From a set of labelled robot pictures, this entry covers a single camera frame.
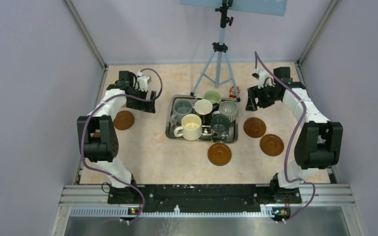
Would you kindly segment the red owl figurine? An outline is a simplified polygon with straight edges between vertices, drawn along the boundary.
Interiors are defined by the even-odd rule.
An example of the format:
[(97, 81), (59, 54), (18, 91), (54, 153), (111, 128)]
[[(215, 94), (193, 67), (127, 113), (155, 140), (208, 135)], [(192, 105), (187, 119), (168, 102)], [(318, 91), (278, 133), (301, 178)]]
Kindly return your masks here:
[[(239, 86), (237, 86), (237, 92), (240, 93), (240, 88)], [(234, 86), (232, 86), (229, 90), (229, 97), (231, 98), (237, 98), (237, 95), (236, 95), (236, 92), (235, 92), (235, 88)]]

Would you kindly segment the brown wooden coaster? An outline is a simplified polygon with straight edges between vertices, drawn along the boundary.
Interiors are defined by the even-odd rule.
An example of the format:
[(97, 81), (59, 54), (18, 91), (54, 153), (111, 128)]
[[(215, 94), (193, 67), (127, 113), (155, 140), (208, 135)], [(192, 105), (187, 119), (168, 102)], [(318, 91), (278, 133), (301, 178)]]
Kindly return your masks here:
[(133, 126), (134, 122), (134, 115), (130, 111), (120, 111), (117, 113), (113, 124), (118, 130), (127, 130)]
[(266, 134), (260, 140), (260, 148), (268, 156), (278, 156), (284, 150), (284, 142), (275, 134)]
[(101, 137), (101, 133), (100, 132), (95, 132), (92, 134), (92, 138), (100, 138)]
[(207, 156), (212, 164), (216, 166), (224, 166), (230, 162), (232, 152), (228, 145), (216, 143), (209, 147)]
[(248, 118), (244, 122), (243, 130), (251, 138), (260, 138), (266, 133), (266, 124), (259, 118)]

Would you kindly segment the aluminium frame rail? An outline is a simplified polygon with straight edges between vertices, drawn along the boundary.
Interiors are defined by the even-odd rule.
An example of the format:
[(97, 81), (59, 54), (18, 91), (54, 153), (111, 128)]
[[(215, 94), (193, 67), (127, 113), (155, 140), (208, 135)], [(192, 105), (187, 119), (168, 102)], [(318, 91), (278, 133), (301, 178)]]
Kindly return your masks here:
[(352, 206), (347, 184), (303, 184), (294, 189), (267, 184), (145, 184), (114, 188), (107, 183), (67, 185), (60, 205), (79, 214), (120, 217), (274, 217), (293, 207)]

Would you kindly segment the blue-grey mug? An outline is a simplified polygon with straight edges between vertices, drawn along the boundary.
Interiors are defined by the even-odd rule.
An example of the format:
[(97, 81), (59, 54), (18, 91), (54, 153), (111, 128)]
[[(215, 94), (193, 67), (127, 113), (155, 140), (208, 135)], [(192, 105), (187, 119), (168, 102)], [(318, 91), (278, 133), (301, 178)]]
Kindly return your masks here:
[(187, 99), (178, 99), (175, 101), (172, 114), (169, 118), (170, 124), (181, 123), (184, 116), (191, 114), (193, 110), (192, 103)]

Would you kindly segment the cream mug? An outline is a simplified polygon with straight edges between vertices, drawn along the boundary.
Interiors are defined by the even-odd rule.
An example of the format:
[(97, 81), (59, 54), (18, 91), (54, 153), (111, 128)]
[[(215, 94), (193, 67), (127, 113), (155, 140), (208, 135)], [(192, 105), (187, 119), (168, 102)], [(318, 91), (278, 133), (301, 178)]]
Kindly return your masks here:
[(181, 126), (174, 130), (175, 137), (183, 137), (189, 141), (198, 140), (202, 135), (202, 120), (198, 115), (188, 114), (182, 118)]

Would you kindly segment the grey ribbed mug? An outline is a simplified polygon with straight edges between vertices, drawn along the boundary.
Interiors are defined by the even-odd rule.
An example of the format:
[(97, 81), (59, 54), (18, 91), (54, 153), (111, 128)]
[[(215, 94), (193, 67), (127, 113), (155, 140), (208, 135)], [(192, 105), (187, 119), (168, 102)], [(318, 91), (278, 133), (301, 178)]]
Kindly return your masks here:
[(223, 101), (219, 105), (219, 109), (212, 113), (212, 116), (223, 115), (229, 119), (235, 120), (238, 117), (238, 105), (234, 101)]

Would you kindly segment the light green mug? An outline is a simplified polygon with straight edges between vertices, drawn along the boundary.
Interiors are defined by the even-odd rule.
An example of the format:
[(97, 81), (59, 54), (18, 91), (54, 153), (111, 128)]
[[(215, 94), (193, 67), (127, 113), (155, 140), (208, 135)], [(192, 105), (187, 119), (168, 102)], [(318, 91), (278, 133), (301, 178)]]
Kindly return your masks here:
[(205, 92), (203, 95), (197, 95), (195, 99), (197, 100), (206, 99), (214, 105), (214, 104), (219, 104), (221, 102), (222, 96), (221, 96), (221, 93), (216, 90), (209, 90)]

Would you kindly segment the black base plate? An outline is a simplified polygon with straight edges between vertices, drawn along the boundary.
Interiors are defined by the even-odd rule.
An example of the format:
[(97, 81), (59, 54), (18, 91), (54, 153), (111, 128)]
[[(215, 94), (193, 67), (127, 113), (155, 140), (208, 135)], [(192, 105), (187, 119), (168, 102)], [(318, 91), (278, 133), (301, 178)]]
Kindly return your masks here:
[(136, 189), (110, 187), (109, 204), (136, 204), (144, 213), (239, 213), (259, 212), (266, 204), (300, 204), (298, 188), (282, 189), (268, 184), (146, 184)]

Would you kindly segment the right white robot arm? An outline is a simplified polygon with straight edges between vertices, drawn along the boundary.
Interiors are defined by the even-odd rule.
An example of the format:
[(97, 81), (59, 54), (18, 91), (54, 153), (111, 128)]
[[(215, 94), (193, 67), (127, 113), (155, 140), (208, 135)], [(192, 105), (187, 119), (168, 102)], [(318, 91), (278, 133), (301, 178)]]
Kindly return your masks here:
[(258, 84), (248, 88), (247, 111), (281, 101), (297, 120), (294, 133), (299, 133), (298, 140), (294, 142), (291, 135), (286, 148), (287, 152), (294, 151), (294, 160), (290, 163), (285, 160), (283, 170), (270, 182), (270, 199), (281, 203), (309, 176), (338, 164), (344, 129), (318, 110), (305, 85), (293, 81), (289, 67), (278, 67), (273, 72), (255, 68), (252, 76)]

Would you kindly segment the dark teal mug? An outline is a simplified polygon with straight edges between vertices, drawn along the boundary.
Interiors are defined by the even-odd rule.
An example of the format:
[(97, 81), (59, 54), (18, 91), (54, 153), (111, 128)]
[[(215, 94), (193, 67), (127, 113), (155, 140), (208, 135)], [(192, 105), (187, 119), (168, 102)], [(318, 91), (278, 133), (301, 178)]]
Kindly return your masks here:
[(212, 139), (223, 140), (229, 134), (231, 122), (226, 116), (216, 115), (212, 118), (210, 126)]

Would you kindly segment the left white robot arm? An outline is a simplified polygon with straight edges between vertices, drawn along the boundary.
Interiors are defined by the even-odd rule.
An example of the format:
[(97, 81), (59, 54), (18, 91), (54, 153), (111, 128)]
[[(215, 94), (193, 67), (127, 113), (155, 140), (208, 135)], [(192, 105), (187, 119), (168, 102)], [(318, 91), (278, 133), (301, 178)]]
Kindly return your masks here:
[(120, 71), (117, 81), (110, 84), (98, 105), (86, 116), (77, 119), (79, 151), (84, 166), (107, 175), (111, 186), (120, 189), (119, 196), (126, 203), (138, 197), (132, 186), (133, 176), (119, 158), (120, 143), (114, 121), (122, 107), (155, 113), (155, 101), (160, 92), (149, 91), (150, 76), (143, 70), (133, 73)]

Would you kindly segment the blue board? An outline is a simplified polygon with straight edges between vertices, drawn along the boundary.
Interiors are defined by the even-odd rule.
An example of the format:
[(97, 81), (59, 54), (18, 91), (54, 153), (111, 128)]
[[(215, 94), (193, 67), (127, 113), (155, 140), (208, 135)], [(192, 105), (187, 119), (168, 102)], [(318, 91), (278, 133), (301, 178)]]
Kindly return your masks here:
[(229, 10), (284, 16), (287, 0), (180, 0), (180, 4), (218, 8), (223, 2), (232, 2)]

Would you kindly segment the white faceted mug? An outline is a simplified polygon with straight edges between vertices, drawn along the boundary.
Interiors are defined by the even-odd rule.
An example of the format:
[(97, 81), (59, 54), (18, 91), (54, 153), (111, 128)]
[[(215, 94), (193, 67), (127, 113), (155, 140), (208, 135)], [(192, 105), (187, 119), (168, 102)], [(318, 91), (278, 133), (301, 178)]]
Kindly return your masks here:
[(205, 116), (212, 112), (213, 104), (207, 99), (201, 99), (195, 102), (194, 110), (197, 115)]

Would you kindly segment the steel tray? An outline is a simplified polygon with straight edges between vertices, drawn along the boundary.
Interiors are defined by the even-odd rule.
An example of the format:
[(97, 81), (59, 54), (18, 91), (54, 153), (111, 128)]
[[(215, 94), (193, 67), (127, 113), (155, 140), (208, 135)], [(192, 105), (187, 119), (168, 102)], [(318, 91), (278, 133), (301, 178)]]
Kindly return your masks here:
[[(174, 135), (174, 130), (176, 127), (181, 126), (179, 122), (176, 121), (176, 118), (172, 118), (174, 114), (174, 107), (177, 104), (178, 101), (180, 100), (188, 100), (191, 102), (191, 104), (194, 106), (196, 101), (195, 97), (192, 97), (190, 95), (175, 95), (172, 97), (170, 106), (169, 106), (169, 119), (166, 123), (166, 136), (170, 139), (176, 139), (176, 140), (184, 140), (183, 137), (176, 137)], [(203, 124), (202, 125), (202, 135), (201, 137), (197, 140), (198, 142), (214, 142), (214, 143), (225, 143), (225, 144), (231, 144), (237, 141), (238, 139), (238, 121), (239, 118), (236, 118), (233, 122), (231, 122), (229, 133), (226, 137), (220, 138), (220, 139), (214, 139), (212, 137), (212, 131), (210, 128), (210, 125)]]

